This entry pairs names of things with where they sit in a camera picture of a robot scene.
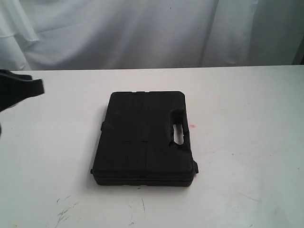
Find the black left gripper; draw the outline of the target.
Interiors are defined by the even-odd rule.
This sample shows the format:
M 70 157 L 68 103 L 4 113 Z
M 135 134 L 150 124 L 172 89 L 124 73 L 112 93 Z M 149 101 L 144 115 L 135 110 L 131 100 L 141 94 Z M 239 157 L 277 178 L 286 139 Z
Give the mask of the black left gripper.
M 8 109 L 27 98 L 45 93 L 43 80 L 31 75 L 15 74 L 0 70 L 0 111 Z

